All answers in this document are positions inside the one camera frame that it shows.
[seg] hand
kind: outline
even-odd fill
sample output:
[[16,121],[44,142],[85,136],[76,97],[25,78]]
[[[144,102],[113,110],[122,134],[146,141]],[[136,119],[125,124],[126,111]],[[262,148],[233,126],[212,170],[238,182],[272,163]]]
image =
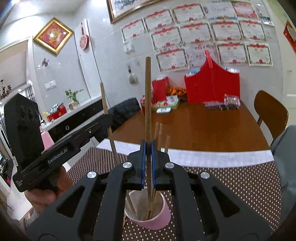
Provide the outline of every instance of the hand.
[[67,176],[65,168],[61,166],[57,180],[57,187],[59,190],[56,193],[52,190],[40,190],[34,188],[30,191],[25,191],[25,196],[34,209],[42,213],[49,204],[62,196],[63,193],[72,186],[72,180]]

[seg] gold picture frame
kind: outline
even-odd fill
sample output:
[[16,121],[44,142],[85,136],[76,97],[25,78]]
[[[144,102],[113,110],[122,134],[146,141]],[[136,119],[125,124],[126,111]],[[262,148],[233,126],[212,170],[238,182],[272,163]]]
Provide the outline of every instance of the gold picture frame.
[[73,33],[70,28],[53,18],[34,37],[34,41],[57,55]]
[[107,0],[110,23],[115,23],[138,9],[160,1],[163,0],[135,0],[134,3],[123,7],[120,6],[122,2],[118,0]]

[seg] camera lens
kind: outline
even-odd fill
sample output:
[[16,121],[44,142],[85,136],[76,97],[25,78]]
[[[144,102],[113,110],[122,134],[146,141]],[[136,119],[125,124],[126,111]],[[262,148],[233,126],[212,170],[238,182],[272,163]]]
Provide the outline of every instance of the camera lens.
[[28,117],[29,117],[29,120],[32,121],[33,120],[33,111],[31,110],[31,108],[28,108]]
[[26,117],[26,112],[23,106],[20,107],[20,116],[24,120]]
[[39,114],[38,114],[38,111],[35,111],[35,118],[36,118],[36,120],[39,120]]

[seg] chopstick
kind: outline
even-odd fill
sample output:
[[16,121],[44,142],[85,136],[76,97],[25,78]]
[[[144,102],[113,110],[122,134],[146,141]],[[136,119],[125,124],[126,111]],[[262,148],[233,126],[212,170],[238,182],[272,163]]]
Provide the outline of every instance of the chopstick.
[[146,170],[148,210],[152,209],[152,180],[151,180],[151,58],[146,57],[145,64],[145,141],[146,141]]
[[170,136],[167,135],[167,139],[165,141],[165,153],[168,152],[168,146],[170,145]]
[[[167,138],[166,138],[166,141],[165,141],[165,153],[168,152],[168,147],[170,145],[170,136],[167,135]],[[155,189],[153,189],[153,194],[152,194],[152,208],[151,208],[151,211],[148,212],[148,219],[151,219],[151,215],[153,215],[153,212],[154,212],[154,208],[155,208],[155,205],[154,205],[154,201],[155,201],[155,196],[160,193],[160,191],[156,191]]]
[[126,214],[124,214],[124,217],[123,217],[122,229],[124,228],[125,225],[126,225]]
[[[102,94],[102,102],[103,102],[104,114],[108,114],[108,107],[107,107],[107,103],[106,103],[105,90],[104,90],[103,83],[101,83],[101,94]],[[110,140],[110,145],[111,145],[111,149],[112,149],[112,152],[113,152],[113,157],[114,157],[115,163],[116,163],[116,165],[119,165],[119,160],[118,160],[118,156],[117,156],[117,152],[116,152],[116,148],[115,148],[115,143],[114,143],[114,140],[113,140],[111,127],[108,127],[107,131],[108,131],[108,137],[109,137],[109,140]]]
[[[108,114],[108,107],[107,107],[107,103],[106,103],[106,96],[105,96],[105,90],[104,90],[103,83],[101,83],[101,94],[102,94],[102,102],[103,102],[104,114]],[[107,128],[107,131],[108,131],[108,137],[109,137],[109,141],[110,141],[110,145],[111,145],[111,149],[112,149],[112,153],[113,153],[113,157],[114,157],[115,163],[116,163],[116,165],[119,165],[120,163],[119,163],[117,151],[116,151],[116,148],[115,148],[115,143],[114,143],[114,139],[113,139],[111,127],[108,127]],[[128,204],[130,205],[131,211],[134,214],[136,214],[135,208],[133,207],[133,203],[131,201],[131,197],[129,196],[129,192],[128,191],[126,193],[126,198],[128,200]]]
[[155,139],[156,146],[157,146],[157,141],[158,141],[158,135],[159,135],[159,123],[156,122],[155,133],[154,133],[154,139]]
[[159,126],[159,135],[158,135],[158,142],[157,142],[157,150],[161,150],[161,138],[163,134],[163,125],[162,123]]
[[128,190],[126,191],[126,199],[128,200],[128,204],[130,205],[130,208],[131,208],[132,213],[135,215],[136,214],[136,211],[135,211],[135,208],[133,207],[133,203],[131,201],[131,197],[129,195]]

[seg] polka dot tablecloth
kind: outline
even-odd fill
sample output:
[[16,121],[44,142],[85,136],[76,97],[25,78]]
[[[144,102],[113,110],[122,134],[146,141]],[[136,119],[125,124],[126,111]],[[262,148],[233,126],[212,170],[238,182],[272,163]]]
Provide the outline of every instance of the polka dot tablecloth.
[[[118,157],[120,162],[127,161],[126,155],[118,154]],[[68,175],[76,183],[89,171],[102,174],[109,172],[114,165],[112,152],[90,148],[68,171]],[[275,162],[235,168],[185,167],[185,170],[195,174],[203,171],[211,173],[250,209],[265,219],[273,231],[278,228],[281,213],[281,186]],[[164,191],[163,193],[171,211],[169,224],[161,230],[154,231],[140,227],[127,218],[122,232],[122,241],[172,241],[176,239],[171,192]]]

